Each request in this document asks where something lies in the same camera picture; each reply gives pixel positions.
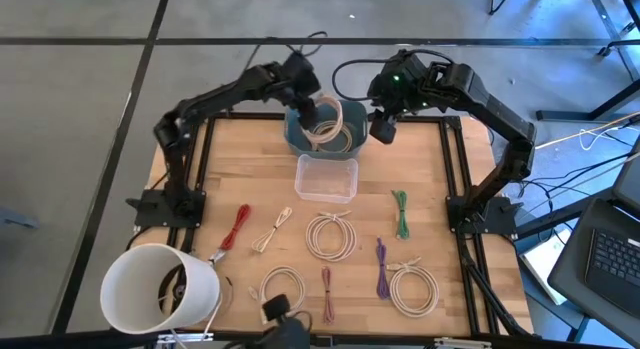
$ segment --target gray floor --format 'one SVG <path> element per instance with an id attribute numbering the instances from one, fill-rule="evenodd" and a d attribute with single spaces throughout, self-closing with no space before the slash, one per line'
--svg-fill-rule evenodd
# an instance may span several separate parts
<path id="1" fill-rule="evenodd" d="M 616 27 L 622 28 L 629 21 L 622 3 L 603 1 Z M 144 37 L 157 3 L 0 0 L 0 36 Z M 304 36 L 327 30 L 335 37 L 608 38 L 590 0 L 509 0 L 493 17 L 486 15 L 487 5 L 487 0 L 170 0 L 160 36 Z M 384 58 L 397 49 L 326 46 L 312 62 L 323 90 L 332 93 L 330 75 L 339 63 Z M 470 64 L 496 97 L 531 120 L 539 109 L 591 110 L 630 83 L 619 57 L 595 57 L 598 48 L 432 49 Z M 146 182 L 155 148 L 152 125 L 178 100 L 235 79 L 251 50 L 155 48 L 71 331 L 108 327 L 100 312 L 99 287 L 131 235 L 134 213 L 124 199 L 139 195 Z M 41 222 L 35 230 L 6 227 L 0 231 L 0 275 L 6 279 L 0 286 L 2 337 L 43 334 L 49 328 L 140 53 L 140 47 L 0 47 L 0 205 Z M 263 47 L 254 62 L 282 60 L 286 55 L 285 48 Z M 364 94 L 378 70 L 376 66 L 351 68 L 341 73 L 338 84 L 347 93 Z M 274 103 L 247 103 L 238 109 L 281 110 Z M 624 111 L 639 109 L 634 102 Z M 536 126 L 539 143 L 591 127 L 539 122 Z M 628 142 L 637 137 L 633 131 L 615 134 Z M 503 145 L 496 138 L 496 156 Z M 532 177 L 564 173 L 627 150 L 601 140 L 584 152 L 577 140 L 567 141 L 537 153 Z M 614 177 L 607 175 L 582 189 L 595 192 Z M 517 190 L 510 187 L 507 193 L 515 196 Z M 542 198 L 542 193 L 528 190 L 526 207 Z M 566 194 L 554 202 L 559 207 L 579 198 Z M 529 305 L 537 333 L 566 338 L 566 325 L 537 303 Z M 587 339 L 625 345 L 595 322 Z"/>

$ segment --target red cable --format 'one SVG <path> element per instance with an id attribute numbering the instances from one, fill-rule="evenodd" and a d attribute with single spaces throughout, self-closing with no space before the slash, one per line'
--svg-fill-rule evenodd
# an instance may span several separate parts
<path id="1" fill-rule="evenodd" d="M 247 221 L 247 218 L 251 214 L 251 207 L 248 204 L 242 204 L 240 209 L 238 209 L 238 215 L 236 216 L 236 223 L 233 224 L 233 228 L 229 235 L 222 241 L 220 244 L 220 249 L 222 250 L 231 250 L 233 248 L 233 242 L 236 240 L 236 234 L 238 234 L 238 230 L 242 227 L 242 224 Z"/>
<path id="2" fill-rule="evenodd" d="M 323 319 L 325 324 L 333 324 L 335 315 L 333 313 L 333 303 L 331 302 L 331 269 L 329 267 L 322 268 L 322 282 L 324 283 L 325 292 Z"/>

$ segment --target clear plastic container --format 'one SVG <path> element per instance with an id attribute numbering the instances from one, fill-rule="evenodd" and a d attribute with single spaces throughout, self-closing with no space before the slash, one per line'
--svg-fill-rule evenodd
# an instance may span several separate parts
<path id="1" fill-rule="evenodd" d="M 358 191 L 358 162 L 303 154 L 298 158 L 295 189 L 304 200 L 347 204 Z"/>

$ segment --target cable connector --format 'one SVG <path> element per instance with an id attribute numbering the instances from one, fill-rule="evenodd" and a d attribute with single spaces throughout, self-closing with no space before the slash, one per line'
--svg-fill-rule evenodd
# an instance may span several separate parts
<path id="1" fill-rule="evenodd" d="M 398 270 L 402 270 L 406 267 L 410 267 L 410 266 L 414 266 L 416 264 L 418 264 L 418 262 L 422 260 L 422 257 L 415 257 L 411 260 L 409 260 L 406 263 L 393 263 L 393 264 L 387 264 L 387 270 L 389 271 L 398 271 Z"/>

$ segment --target coiled white cable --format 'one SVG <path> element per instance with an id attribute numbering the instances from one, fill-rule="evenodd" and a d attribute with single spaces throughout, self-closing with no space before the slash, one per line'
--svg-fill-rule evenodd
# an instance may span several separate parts
<path id="1" fill-rule="evenodd" d="M 264 252 L 271 241 L 273 234 L 275 234 L 276 230 L 278 230 L 278 228 L 280 228 L 280 226 L 289 219 L 292 213 L 293 209 L 289 207 L 282 209 L 280 215 L 278 215 L 278 219 L 276 219 L 276 223 L 273 224 L 273 227 L 268 232 L 262 234 L 258 239 L 254 240 L 253 243 L 251 243 L 251 248 L 258 253 Z"/>
<path id="2" fill-rule="evenodd" d="M 387 270 L 395 271 L 391 278 L 391 282 L 389 283 L 389 287 L 391 289 L 391 301 L 402 314 L 410 318 L 420 318 L 431 313 L 438 304 L 438 298 L 440 297 L 440 291 L 438 289 L 436 279 L 425 268 L 416 265 L 420 259 L 420 257 L 416 257 L 407 263 L 387 265 Z M 405 274 L 417 275 L 420 279 L 424 280 L 429 287 L 427 301 L 419 308 L 410 308 L 400 297 L 400 279 Z"/>
<path id="3" fill-rule="evenodd" d="M 307 137 L 307 140 L 311 143 L 311 150 L 326 152 L 327 150 L 323 149 L 320 145 L 332 141 L 338 136 L 338 134 L 343 133 L 347 140 L 344 147 L 337 152 L 344 153 L 349 151 L 353 143 L 353 136 L 351 135 L 349 128 L 344 125 L 342 104 L 340 101 L 328 95 L 323 95 L 315 100 L 315 104 L 316 106 L 320 106 L 322 104 L 330 105 L 335 109 L 337 119 L 327 120 L 320 123 L 313 129 L 313 132 L 305 129 L 302 130 L 304 136 Z"/>
<path id="4" fill-rule="evenodd" d="M 291 306 L 291 311 L 297 310 L 302 305 L 304 301 L 304 296 L 306 292 L 306 288 L 304 286 L 304 279 L 300 273 L 289 266 L 279 266 L 271 269 L 267 276 L 262 279 L 262 283 L 260 284 L 260 290 L 256 291 L 253 287 L 249 287 L 249 295 L 256 300 L 260 305 L 264 304 L 267 301 L 266 292 L 267 292 L 267 284 L 269 284 L 269 280 L 271 280 L 274 276 L 278 274 L 284 274 L 291 278 L 293 282 L 298 287 L 298 301 L 294 305 Z M 267 318 L 264 316 L 262 308 L 260 308 L 260 315 L 262 318 L 262 324 L 267 323 Z"/>
<path id="5" fill-rule="evenodd" d="M 347 258 L 356 247 L 356 230 L 349 221 L 342 219 L 343 216 L 351 213 L 346 211 L 340 214 L 320 213 L 307 226 L 307 248 L 315 257 L 329 261 L 337 262 Z M 322 229 L 329 223 L 336 223 L 342 231 L 342 247 L 335 253 L 324 253 L 318 244 L 318 235 Z"/>

